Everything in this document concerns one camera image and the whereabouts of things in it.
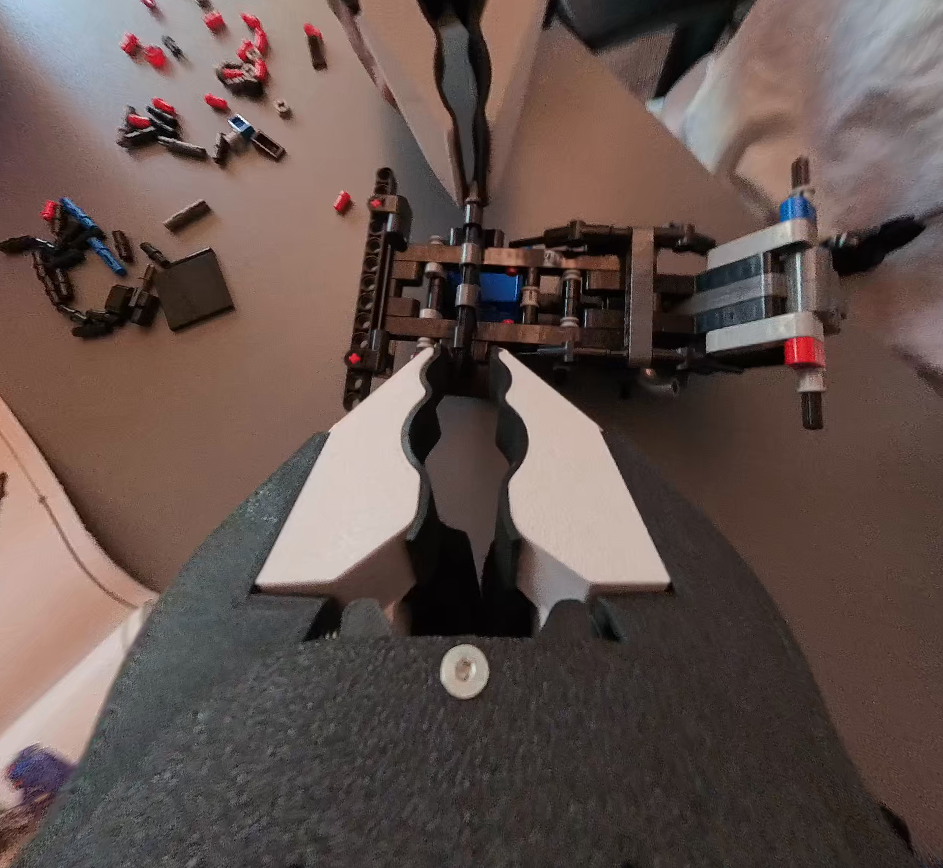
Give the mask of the heap of black blue lego pins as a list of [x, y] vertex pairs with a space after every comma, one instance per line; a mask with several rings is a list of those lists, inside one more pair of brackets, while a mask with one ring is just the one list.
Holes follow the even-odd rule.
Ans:
[[[46, 201], [41, 218], [49, 228], [49, 239], [14, 235], [2, 241], [1, 252], [5, 257], [29, 259], [44, 296], [55, 312], [68, 321], [74, 338], [101, 340], [126, 325], [146, 329], [153, 324], [160, 309], [157, 266], [169, 264], [157, 249], [148, 244], [142, 246], [151, 263], [135, 283], [129, 284], [129, 267], [135, 262], [135, 254], [123, 231], [106, 232], [67, 197]], [[73, 272], [88, 257], [100, 261], [118, 279], [99, 308], [79, 306], [73, 281]]]

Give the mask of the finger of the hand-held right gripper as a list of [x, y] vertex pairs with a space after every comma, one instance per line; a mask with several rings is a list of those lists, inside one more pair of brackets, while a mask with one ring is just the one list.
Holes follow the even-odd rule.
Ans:
[[549, 0], [470, 0], [470, 182], [497, 199]]
[[418, 148], [451, 199], [466, 195], [460, 125], [445, 92], [444, 25], [467, 0], [359, 0], [357, 23]]

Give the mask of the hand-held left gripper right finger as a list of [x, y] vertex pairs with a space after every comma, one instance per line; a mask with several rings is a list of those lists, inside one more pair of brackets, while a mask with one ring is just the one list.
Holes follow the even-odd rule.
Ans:
[[492, 353], [506, 463], [487, 556], [490, 628], [539, 628], [561, 603], [662, 594], [671, 578], [603, 432], [505, 349]]

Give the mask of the pile of red black lego pieces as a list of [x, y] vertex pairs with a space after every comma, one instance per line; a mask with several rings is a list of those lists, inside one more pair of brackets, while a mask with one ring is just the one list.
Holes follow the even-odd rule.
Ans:
[[[227, 30], [222, 13], [213, 8], [210, 0], [193, 1], [200, 10], [203, 24], [213, 35], [220, 35]], [[240, 18], [250, 35], [241, 40], [235, 60], [222, 61], [214, 66], [214, 76], [229, 95], [258, 100], [265, 96], [271, 77], [267, 62], [271, 45], [257, 15], [242, 12]], [[161, 36], [159, 45], [146, 45], [137, 35], [127, 32], [122, 38], [120, 49], [130, 59], [142, 61], [159, 71], [169, 67], [169, 57], [180, 62], [187, 60], [183, 49], [167, 34]], [[151, 99], [143, 112], [131, 106], [125, 107], [116, 143], [127, 151], [157, 143], [171, 154], [201, 162], [211, 159], [219, 167], [224, 167], [229, 155], [247, 144], [253, 145], [260, 154], [273, 161], [278, 162], [284, 157], [286, 151], [280, 144], [243, 116], [230, 113], [230, 105], [225, 97], [208, 92], [204, 101], [218, 115], [227, 116], [228, 130], [217, 134], [212, 151], [185, 141], [176, 108], [157, 96]]]

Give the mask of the black square lego panel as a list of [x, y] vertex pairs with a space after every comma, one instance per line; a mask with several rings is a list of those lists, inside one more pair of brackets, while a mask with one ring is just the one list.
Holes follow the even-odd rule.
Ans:
[[171, 332], [182, 332], [235, 309], [216, 251], [201, 249], [155, 277], [160, 308]]

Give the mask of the lego instruction booklet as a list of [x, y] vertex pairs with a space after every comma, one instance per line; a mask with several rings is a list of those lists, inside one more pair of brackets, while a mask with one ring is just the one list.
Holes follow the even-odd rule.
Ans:
[[2, 866], [33, 838], [85, 754], [158, 595], [89, 532], [1, 404]]

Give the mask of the partly built black lego vehicle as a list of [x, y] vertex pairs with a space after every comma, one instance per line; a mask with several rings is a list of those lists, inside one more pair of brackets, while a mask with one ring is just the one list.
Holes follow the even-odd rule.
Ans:
[[572, 220], [508, 239], [472, 195], [446, 240], [410, 244], [411, 208], [389, 167], [367, 201], [342, 405], [353, 410], [393, 372], [397, 346], [458, 359], [451, 392], [483, 386], [503, 348], [556, 381], [606, 366], [622, 386], [676, 393], [694, 375], [784, 367], [803, 427], [824, 426], [826, 338], [843, 322], [836, 254], [819, 237], [810, 161], [795, 158], [772, 226], [719, 246], [693, 225]]

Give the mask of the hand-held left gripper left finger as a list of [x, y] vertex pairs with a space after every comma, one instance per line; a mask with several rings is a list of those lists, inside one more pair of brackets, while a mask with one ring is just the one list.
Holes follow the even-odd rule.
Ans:
[[388, 615], [430, 570], [426, 460], [442, 437], [446, 363], [420, 350], [327, 432], [254, 585], [281, 596], [372, 599]]

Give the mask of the white fleece cloth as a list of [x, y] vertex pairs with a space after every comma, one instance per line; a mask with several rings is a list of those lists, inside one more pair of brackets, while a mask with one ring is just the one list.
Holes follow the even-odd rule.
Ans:
[[806, 155], [823, 232], [905, 215], [926, 224], [852, 280], [853, 300], [941, 393], [942, 0], [756, 0], [657, 104], [757, 213], [772, 213], [787, 167]]

